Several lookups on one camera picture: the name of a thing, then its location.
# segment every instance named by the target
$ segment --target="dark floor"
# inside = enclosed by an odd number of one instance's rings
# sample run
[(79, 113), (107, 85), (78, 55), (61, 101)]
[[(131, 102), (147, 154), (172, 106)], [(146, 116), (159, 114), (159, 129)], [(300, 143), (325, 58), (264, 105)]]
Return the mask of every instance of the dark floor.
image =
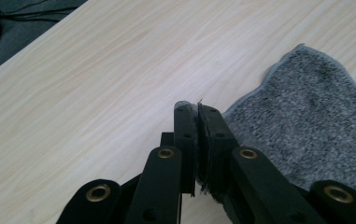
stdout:
[[(30, 4), (42, 2), (41, 0), (0, 0), (0, 11), (11, 12)], [(66, 7), (79, 7), (86, 0), (46, 0), (41, 4), (25, 8), (19, 12), (28, 13), (46, 10), (54, 10)], [(41, 18), (61, 20), (66, 15), (50, 15)], [(44, 34), (56, 22), (49, 21), (6, 21), (0, 20), (2, 36), (0, 38), (0, 65), (25, 48), (32, 41)]]

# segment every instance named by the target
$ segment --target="wood grain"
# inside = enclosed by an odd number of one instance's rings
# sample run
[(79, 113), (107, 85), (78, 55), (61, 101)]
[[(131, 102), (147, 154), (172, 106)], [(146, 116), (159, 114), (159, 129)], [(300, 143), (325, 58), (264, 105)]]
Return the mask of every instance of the wood grain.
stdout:
[[(226, 110), (305, 43), (356, 81), (356, 1), (89, 1), (0, 66), (0, 223), (141, 173), (179, 100)], [(229, 223), (210, 196), (182, 223)]]

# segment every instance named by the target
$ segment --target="light wood surface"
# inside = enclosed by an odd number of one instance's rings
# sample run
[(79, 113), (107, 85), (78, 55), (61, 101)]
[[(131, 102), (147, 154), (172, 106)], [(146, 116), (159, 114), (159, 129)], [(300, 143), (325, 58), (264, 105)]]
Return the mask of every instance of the light wood surface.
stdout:
[[(356, 1), (89, 1), (0, 66), (0, 223), (142, 172), (179, 100), (225, 111), (305, 43), (356, 81)], [(209, 195), (182, 223), (229, 223)]]

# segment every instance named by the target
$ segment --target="gray towel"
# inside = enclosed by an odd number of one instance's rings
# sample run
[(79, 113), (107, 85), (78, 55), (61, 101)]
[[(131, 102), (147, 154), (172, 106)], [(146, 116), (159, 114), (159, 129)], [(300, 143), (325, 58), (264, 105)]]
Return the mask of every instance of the gray towel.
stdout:
[(299, 45), (223, 115), (293, 184), (336, 180), (356, 189), (356, 84), (329, 56)]

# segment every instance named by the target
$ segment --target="wooden table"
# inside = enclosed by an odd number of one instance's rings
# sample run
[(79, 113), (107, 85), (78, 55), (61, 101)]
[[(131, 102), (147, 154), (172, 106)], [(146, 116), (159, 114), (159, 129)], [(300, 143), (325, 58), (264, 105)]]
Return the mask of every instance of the wooden table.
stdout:
[[(296, 45), (356, 81), (356, 1), (89, 1), (0, 66), (0, 223), (55, 223), (141, 173), (179, 100), (225, 111)], [(229, 223), (209, 195), (182, 223)]]

